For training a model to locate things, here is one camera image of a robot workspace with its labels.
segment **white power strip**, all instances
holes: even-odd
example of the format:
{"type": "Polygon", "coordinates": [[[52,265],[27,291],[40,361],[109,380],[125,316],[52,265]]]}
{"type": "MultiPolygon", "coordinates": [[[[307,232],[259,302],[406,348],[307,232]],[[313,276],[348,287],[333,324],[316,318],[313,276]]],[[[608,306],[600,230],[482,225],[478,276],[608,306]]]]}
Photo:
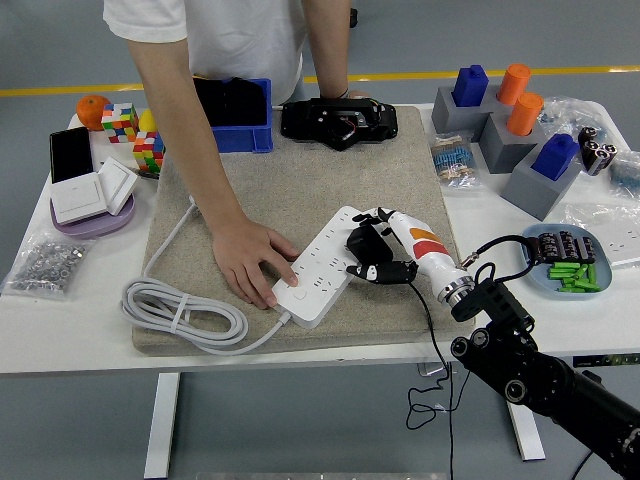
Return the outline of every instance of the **white power strip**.
{"type": "Polygon", "coordinates": [[[640,231],[631,221],[589,227],[612,267],[640,260],[640,231]]]}
{"type": "Polygon", "coordinates": [[[298,276],[298,286],[283,280],[273,287],[279,311],[291,313],[293,321],[304,328],[315,328],[335,303],[353,275],[347,273],[356,258],[347,250],[347,239],[359,226],[352,219],[361,213],[342,207],[313,239],[291,268],[298,276]]]}

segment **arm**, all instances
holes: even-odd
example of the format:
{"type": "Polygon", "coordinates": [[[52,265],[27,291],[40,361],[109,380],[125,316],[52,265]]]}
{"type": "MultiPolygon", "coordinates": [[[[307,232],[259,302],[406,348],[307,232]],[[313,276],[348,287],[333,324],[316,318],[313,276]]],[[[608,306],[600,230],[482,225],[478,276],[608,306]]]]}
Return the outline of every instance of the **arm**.
{"type": "Polygon", "coordinates": [[[318,76],[320,95],[338,98],[349,88],[350,0],[303,0],[309,45],[318,76]]]}
{"type": "Polygon", "coordinates": [[[244,214],[193,86],[187,41],[128,45],[158,130],[212,233],[213,252],[227,282],[243,300],[260,308],[274,306],[259,264],[272,264],[294,285],[297,278],[283,255],[294,258],[297,252],[276,231],[244,214]]]}

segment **purple plate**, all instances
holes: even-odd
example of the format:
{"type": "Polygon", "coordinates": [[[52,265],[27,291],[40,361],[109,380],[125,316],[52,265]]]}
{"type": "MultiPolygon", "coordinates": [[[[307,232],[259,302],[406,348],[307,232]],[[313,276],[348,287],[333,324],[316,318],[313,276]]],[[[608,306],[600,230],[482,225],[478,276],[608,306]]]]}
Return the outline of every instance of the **purple plate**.
{"type": "Polygon", "coordinates": [[[129,223],[133,218],[135,204],[135,199],[133,198],[133,194],[131,194],[118,215],[111,215],[108,212],[101,213],[100,215],[85,218],[77,222],[60,225],[56,221],[53,203],[50,203],[51,220],[53,221],[53,226],[65,235],[80,239],[93,238],[115,232],[129,223]]]}

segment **hand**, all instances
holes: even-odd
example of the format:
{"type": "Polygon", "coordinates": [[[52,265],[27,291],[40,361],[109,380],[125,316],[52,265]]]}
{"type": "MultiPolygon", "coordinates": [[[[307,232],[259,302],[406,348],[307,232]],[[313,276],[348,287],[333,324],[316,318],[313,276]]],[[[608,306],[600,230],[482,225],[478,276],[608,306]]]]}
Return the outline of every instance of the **hand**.
{"type": "Polygon", "coordinates": [[[260,263],[271,264],[292,287],[298,283],[288,261],[295,260],[300,252],[275,230],[245,218],[217,231],[212,246],[216,262],[233,292],[260,309],[277,303],[260,263]]]}

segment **white cable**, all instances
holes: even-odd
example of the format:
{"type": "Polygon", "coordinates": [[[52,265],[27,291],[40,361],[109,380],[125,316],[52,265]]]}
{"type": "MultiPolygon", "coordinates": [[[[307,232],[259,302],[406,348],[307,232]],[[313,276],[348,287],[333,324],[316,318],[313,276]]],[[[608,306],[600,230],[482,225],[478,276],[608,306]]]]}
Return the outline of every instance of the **white cable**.
{"type": "Polygon", "coordinates": [[[120,306],[124,317],[133,325],[149,330],[173,333],[188,340],[199,349],[214,355],[240,355],[259,347],[273,337],[291,319],[291,314],[284,312],[275,326],[251,345],[237,350],[224,350],[225,347],[233,346],[243,340],[249,331],[249,323],[244,313],[228,303],[192,296],[147,276],[153,264],[173,241],[189,215],[197,209],[191,197],[190,200],[191,206],[149,260],[144,269],[144,276],[134,278],[125,285],[120,306]],[[212,312],[225,317],[229,321],[228,330],[211,332],[191,326],[189,319],[191,312],[195,311],[212,312]]]}

